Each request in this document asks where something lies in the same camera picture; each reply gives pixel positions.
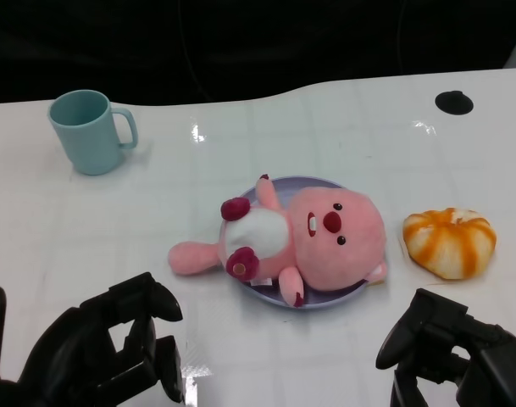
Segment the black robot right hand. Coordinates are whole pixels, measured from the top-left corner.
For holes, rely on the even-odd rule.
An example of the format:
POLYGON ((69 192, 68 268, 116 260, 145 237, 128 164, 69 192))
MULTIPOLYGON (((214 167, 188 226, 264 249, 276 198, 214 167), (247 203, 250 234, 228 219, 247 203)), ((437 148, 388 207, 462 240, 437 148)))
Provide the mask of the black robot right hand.
POLYGON ((457 385, 460 406, 516 406, 516 337, 465 305, 420 288, 377 355, 392 368, 393 406, 425 406, 418 380, 457 385))

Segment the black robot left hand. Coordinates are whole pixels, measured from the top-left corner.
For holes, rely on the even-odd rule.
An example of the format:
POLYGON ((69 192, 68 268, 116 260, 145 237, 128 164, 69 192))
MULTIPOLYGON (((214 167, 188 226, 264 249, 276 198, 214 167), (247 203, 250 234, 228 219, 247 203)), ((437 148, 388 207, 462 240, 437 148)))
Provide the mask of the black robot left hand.
MULTIPOLYGON (((0 360, 7 299, 0 287, 0 360)), ((41 335, 0 406, 117 406, 160 383, 184 402, 180 355, 154 319, 181 321, 175 296, 148 272, 67 309, 41 335)))

